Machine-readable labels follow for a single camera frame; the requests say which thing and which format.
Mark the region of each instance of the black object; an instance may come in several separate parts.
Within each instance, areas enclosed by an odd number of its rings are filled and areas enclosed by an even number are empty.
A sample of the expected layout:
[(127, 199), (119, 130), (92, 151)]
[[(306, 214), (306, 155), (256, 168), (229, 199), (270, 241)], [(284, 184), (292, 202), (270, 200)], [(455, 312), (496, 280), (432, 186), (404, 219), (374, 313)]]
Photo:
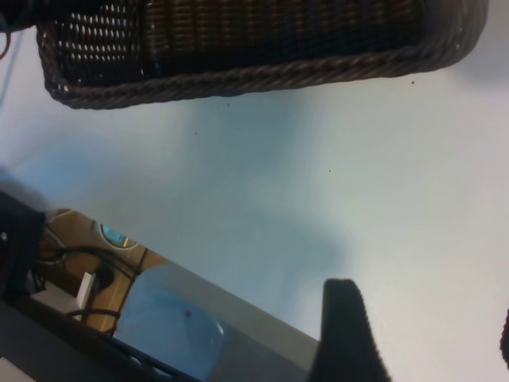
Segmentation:
[(61, 20), (71, 12), (97, 12), (106, 3), (107, 0), (0, 0), (0, 32)]
[(500, 339), (500, 350), (502, 351), (502, 358), (505, 361), (507, 368), (509, 368), (509, 310), (507, 311), (502, 338)]
[[(38, 254), (44, 222), (44, 214), (0, 193), (0, 357), (38, 382), (198, 382), (28, 295), (26, 275)], [(309, 382), (390, 380), (353, 281), (325, 283), (322, 322)]]
[(321, 342), (309, 382), (390, 382), (376, 349), (366, 308), (351, 280), (324, 285)]
[(0, 193), (0, 357), (37, 382), (198, 382), (28, 295), (44, 222), (43, 213)]

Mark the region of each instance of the black cable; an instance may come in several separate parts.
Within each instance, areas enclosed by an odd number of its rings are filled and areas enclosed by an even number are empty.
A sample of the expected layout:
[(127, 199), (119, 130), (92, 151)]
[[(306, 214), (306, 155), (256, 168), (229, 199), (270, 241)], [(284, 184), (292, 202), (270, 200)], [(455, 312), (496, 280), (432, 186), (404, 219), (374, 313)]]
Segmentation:
[(65, 315), (67, 317), (75, 317), (75, 316), (83, 316), (85, 314), (103, 314), (105, 316), (112, 316), (115, 318), (120, 318), (120, 313), (115, 312), (114, 310), (109, 309), (80, 309), (73, 310), (72, 312), (68, 312)]
[(101, 259), (107, 259), (107, 257), (112, 257), (113, 259), (117, 260), (122, 265), (129, 268), (131, 271), (133, 271), (136, 275), (139, 275), (141, 272), (139, 269), (137, 269), (133, 264), (127, 262), (126, 260), (122, 259), (119, 255), (114, 253), (113, 251), (110, 251), (105, 248), (100, 247), (92, 247), (90, 245), (81, 245), (81, 246), (75, 246), (75, 247), (65, 247), (65, 248), (53, 248), (53, 249), (45, 249), (43, 251), (49, 251), (54, 252), (55, 255), (52, 257), (44, 257), (39, 258), (40, 261), (45, 262), (55, 262), (60, 260), (64, 255), (71, 253), (71, 252), (83, 252), (88, 253), (91, 255), (96, 255), (97, 257), (100, 257)]

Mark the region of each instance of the desk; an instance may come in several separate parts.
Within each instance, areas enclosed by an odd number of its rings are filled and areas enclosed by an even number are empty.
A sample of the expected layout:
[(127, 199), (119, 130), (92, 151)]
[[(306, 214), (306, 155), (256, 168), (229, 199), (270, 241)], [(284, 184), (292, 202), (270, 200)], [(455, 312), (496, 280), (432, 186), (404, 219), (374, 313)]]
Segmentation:
[(3, 188), (15, 179), (32, 205), (77, 209), (313, 337), (323, 282), (352, 278), (394, 380), (505, 380), (507, 17), (493, 0), (478, 47), (440, 72), (121, 111), (52, 101), (26, 31)]

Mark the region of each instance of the wire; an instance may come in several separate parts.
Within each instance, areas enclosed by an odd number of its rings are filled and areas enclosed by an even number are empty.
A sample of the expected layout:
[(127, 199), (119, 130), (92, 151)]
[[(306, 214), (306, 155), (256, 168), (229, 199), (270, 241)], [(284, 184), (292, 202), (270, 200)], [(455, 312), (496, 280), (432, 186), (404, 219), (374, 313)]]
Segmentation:
[(80, 309), (80, 310), (73, 310), (72, 312), (68, 312), (65, 315), (67, 317), (75, 317), (75, 316), (83, 316), (85, 314), (103, 314), (105, 316), (112, 316), (117, 319), (120, 318), (119, 312), (115, 312), (114, 310), (109, 310), (109, 309)]
[[(116, 269), (117, 271), (119, 271), (120, 273), (122, 273), (130, 281), (134, 281), (136, 279), (136, 276), (138, 275), (138, 274), (136, 274), (135, 276), (130, 275), (129, 273), (124, 271), (119, 265), (115, 264), (113, 261), (108, 259), (105, 255), (99, 255), (99, 254), (91, 252), (91, 251), (70, 251), (69, 255), (71, 255), (72, 253), (80, 253), (80, 252), (88, 253), (89, 255), (95, 255), (95, 256), (99, 257), (104, 263), (108, 264), (110, 267), (112, 267), (112, 268)], [(39, 259), (37, 259), (37, 262), (45, 263), (45, 264), (55, 264), (55, 263), (58, 263), (60, 261), (60, 259), (63, 259), (67, 254), (68, 253), (65, 252), (60, 255), (53, 256), (51, 258), (39, 258)]]
[(55, 231), (53, 231), (51, 229), (51, 227), (49, 227), (48, 225), (45, 227), (45, 231), (46, 233), (48, 234), (48, 236), (50, 236), (53, 240), (56, 241), (56, 243), (58, 244), (58, 246), (60, 248), (65, 248), (65, 244), (64, 242), (62, 241), (62, 239), (55, 233)]
[(48, 252), (55, 252), (55, 255), (52, 257), (45, 257), (45, 258), (39, 258), (38, 260), (41, 262), (49, 263), (49, 262), (55, 262), (61, 259), (64, 255), (72, 252), (82, 252), (82, 253), (88, 253), (90, 255), (95, 255), (99, 257), (100, 259), (103, 259), (106, 262), (110, 262), (109, 258), (113, 258), (119, 263), (121, 263), (123, 266), (127, 267), (130, 271), (133, 271), (135, 275), (140, 275), (140, 270), (137, 269), (133, 264), (127, 262), (126, 260), (122, 259), (119, 255), (116, 253), (100, 248), (100, 247), (92, 247), (89, 245), (81, 245), (81, 246), (75, 246), (75, 247), (66, 247), (66, 248), (53, 248), (53, 249), (45, 249), (42, 251), (48, 251)]
[(9, 52), (10, 42), (11, 42), (11, 37), (10, 37), (10, 33), (8, 33), (6, 35), (6, 47), (3, 50), (3, 52), (0, 53), (0, 60), (2, 60), (7, 55), (7, 53)]

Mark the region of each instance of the wicker basket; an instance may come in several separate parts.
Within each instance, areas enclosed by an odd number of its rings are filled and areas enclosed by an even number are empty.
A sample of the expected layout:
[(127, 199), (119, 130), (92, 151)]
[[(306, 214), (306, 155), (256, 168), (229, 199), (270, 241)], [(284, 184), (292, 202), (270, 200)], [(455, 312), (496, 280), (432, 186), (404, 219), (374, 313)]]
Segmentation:
[(112, 0), (38, 27), (70, 107), (302, 88), (428, 72), (475, 46), (488, 0)]

